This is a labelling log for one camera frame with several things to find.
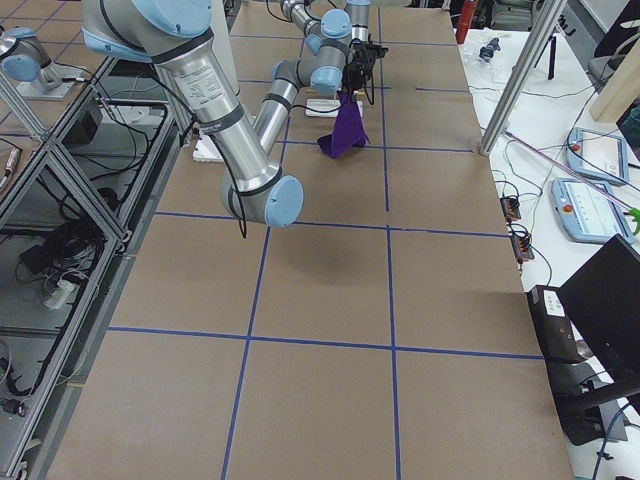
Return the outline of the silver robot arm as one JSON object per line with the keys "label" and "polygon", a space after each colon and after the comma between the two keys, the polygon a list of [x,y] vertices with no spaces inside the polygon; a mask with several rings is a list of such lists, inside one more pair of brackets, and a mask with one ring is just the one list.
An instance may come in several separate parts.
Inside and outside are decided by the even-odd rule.
{"label": "silver robot arm", "polygon": [[221,201],[242,221],[286,227],[304,202],[300,181],[282,172],[269,154],[286,123],[299,90],[312,87],[335,93],[352,46],[367,32],[369,4],[350,1],[314,19],[301,1],[284,1],[281,10],[318,44],[311,57],[285,60],[273,72],[271,89],[256,117],[251,117],[229,78],[233,57],[214,47],[226,37],[219,1],[86,1],[86,46],[103,55],[151,63],[167,72],[195,116],[200,131],[212,139],[227,171]]}
{"label": "silver robot arm", "polygon": [[296,26],[312,55],[317,55],[326,40],[346,44],[364,44],[370,40],[369,17],[371,1],[277,1],[279,19]]}

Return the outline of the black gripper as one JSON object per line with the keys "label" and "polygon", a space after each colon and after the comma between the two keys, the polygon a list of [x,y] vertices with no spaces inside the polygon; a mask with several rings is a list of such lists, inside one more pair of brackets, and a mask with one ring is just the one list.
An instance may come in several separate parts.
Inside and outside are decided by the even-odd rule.
{"label": "black gripper", "polygon": [[355,92],[365,88],[370,77],[369,66],[366,51],[363,49],[355,50],[344,68],[344,89]]}

